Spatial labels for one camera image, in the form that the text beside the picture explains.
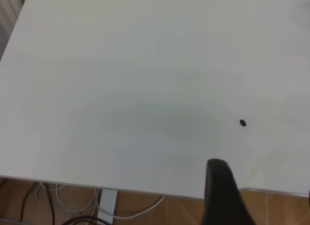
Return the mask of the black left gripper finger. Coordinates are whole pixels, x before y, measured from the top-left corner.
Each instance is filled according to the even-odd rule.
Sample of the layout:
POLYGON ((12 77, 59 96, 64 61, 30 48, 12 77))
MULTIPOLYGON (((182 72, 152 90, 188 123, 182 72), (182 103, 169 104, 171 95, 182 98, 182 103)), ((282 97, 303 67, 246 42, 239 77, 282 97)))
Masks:
POLYGON ((226 161, 207 161, 202 225, 254 225, 226 161))

